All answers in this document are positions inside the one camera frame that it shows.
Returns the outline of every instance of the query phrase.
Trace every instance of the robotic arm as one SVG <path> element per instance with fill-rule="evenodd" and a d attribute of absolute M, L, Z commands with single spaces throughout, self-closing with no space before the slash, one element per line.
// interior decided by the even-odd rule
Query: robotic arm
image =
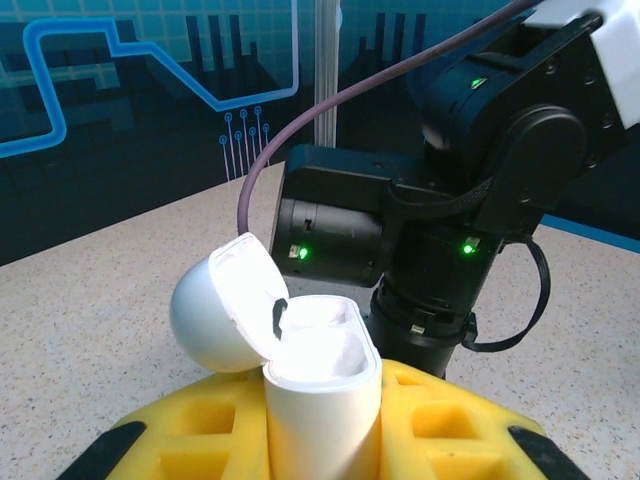
<path fill-rule="evenodd" d="M 296 147 L 273 228 L 284 274 L 377 285 L 381 355 L 437 376 L 457 345 L 504 350 L 535 325 L 550 279 L 532 234 L 640 121 L 636 0 L 547 0 L 485 37 L 430 85 L 423 158 Z M 524 332 L 478 344 L 472 309 L 510 243 L 536 259 L 540 301 Z"/>

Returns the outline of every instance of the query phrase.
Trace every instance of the white plastic lid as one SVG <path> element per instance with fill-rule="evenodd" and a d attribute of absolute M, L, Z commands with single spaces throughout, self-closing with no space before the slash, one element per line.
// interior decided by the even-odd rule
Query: white plastic lid
<path fill-rule="evenodd" d="M 271 255 L 251 233 L 215 250 L 180 279 L 171 299 L 179 344 L 200 365 L 239 372 L 273 359 L 273 307 L 289 299 Z"/>

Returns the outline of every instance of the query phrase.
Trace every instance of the white cylindrical container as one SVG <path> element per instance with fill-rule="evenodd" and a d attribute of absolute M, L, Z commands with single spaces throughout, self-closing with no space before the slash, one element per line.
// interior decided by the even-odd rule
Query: white cylindrical container
<path fill-rule="evenodd" d="M 281 333 L 273 321 L 278 299 L 288 302 Z M 206 368 L 263 366 L 274 480 L 377 478 L 382 360 L 355 302 L 289 299 L 267 250 L 245 234 L 185 274 L 171 322 Z"/>

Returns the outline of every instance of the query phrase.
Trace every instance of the speckled countertop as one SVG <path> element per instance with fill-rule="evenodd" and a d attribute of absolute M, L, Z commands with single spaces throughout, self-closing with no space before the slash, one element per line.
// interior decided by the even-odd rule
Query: speckled countertop
<path fill-rule="evenodd" d="M 268 242 L 281 167 L 252 199 Z M 240 181 L 0 268 L 0 478 L 56 478 L 124 415 L 207 372 L 168 321 L 187 268 L 235 236 Z M 640 255 L 540 227 L 553 290 L 540 324 L 500 354 L 459 349 L 448 380 L 540 422 L 593 480 L 640 478 Z M 292 296 L 370 291 L 289 282 Z M 497 260 L 479 299 L 482 340 L 522 328 L 537 300 L 525 248 Z"/>

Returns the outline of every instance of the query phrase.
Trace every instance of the yellow foam holder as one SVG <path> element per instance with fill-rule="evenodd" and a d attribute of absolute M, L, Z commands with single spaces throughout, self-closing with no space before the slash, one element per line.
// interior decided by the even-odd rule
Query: yellow foam holder
<path fill-rule="evenodd" d="M 146 429 L 108 480 L 270 480 L 262 372 L 215 374 L 115 427 Z M 378 480 L 544 480 L 509 427 L 534 421 L 414 368 L 384 361 Z"/>

